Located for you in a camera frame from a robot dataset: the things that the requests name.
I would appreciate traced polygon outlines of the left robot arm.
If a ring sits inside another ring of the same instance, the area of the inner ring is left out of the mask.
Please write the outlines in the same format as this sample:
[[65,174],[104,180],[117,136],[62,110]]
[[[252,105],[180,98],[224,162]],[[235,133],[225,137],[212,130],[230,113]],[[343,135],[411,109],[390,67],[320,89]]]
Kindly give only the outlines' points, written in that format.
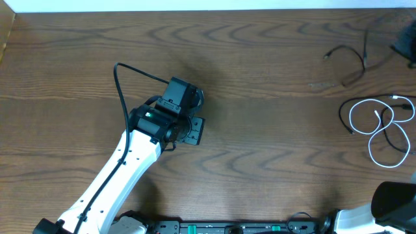
[[202,89],[173,77],[162,96],[153,96],[127,117],[114,153],[83,195],[56,222],[41,219],[34,233],[110,233],[121,206],[168,145],[197,146],[205,120]]

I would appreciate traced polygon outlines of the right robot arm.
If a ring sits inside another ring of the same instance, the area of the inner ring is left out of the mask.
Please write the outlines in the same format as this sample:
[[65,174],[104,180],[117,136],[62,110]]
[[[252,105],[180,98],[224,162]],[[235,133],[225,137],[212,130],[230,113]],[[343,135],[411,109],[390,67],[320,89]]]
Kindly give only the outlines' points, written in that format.
[[[412,155],[411,143],[407,133],[400,125],[415,118],[415,96],[400,94],[378,94],[375,96],[353,97],[340,104],[338,117],[344,128],[353,135],[369,135],[367,148],[372,162],[382,168],[396,168],[409,155]],[[352,123],[353,110],[360,104],[375,102],[383,105],[381,111],[375,111],[378,123],[371,132],[363,132]],[[391,143],[386,129],[396,126],[406,140],[407,148],[400,149]],[[392,148],[403,153],[396,164],[386,165],[378,162],[371,151],[373,138],[383,133]],[[415,183],[385,181],[374,192],[371,203],[355,209],[335,210],[317,225],[314,233],[415,233]]]

